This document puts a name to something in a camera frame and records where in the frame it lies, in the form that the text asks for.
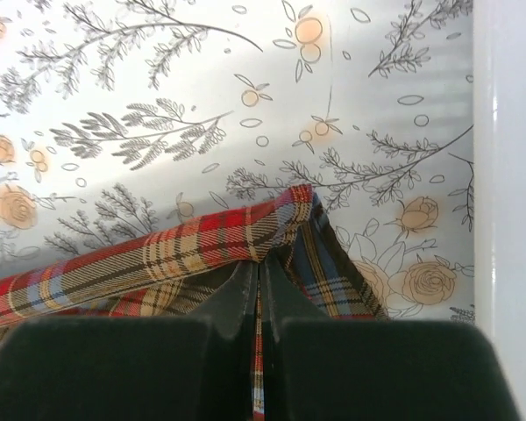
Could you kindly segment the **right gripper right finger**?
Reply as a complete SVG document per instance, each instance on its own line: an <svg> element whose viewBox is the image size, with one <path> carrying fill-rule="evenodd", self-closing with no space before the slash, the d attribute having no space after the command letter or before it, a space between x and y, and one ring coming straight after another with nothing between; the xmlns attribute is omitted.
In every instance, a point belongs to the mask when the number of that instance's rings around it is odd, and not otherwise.
<svg viewBox="0 0 526 421"><path fill-rule="evenodd" d="M326 316L260 267L268 420L517 420L495 352L467 324Z"/></svg>

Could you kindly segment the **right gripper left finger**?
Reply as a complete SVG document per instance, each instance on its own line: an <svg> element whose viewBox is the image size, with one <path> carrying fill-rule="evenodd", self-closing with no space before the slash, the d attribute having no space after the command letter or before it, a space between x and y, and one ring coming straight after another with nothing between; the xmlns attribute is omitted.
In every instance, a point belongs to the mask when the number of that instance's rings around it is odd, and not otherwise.
<svg viewBox="0 0 526 421"><path fill-rule="evenodd" d="M0 349L0 420L247 420L255 266L185 316L51 317Z"/></svg>

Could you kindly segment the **red plaid long sleeve shirt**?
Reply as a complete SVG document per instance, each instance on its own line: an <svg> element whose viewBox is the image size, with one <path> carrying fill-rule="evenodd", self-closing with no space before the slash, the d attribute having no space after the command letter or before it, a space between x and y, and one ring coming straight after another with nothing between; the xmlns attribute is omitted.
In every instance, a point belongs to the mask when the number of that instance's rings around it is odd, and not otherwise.
<svg viewBox="0 0 526 421"><path fill-rule="evenodd" d="M275 258L326 316L383 320L386 313L308 185L272 201L193 218L182 225L0 280L0 349L21 324L51 317L185 316L220 286L206 274L255 266L250 379L252 417L268 420L260 267Z"/></svg>

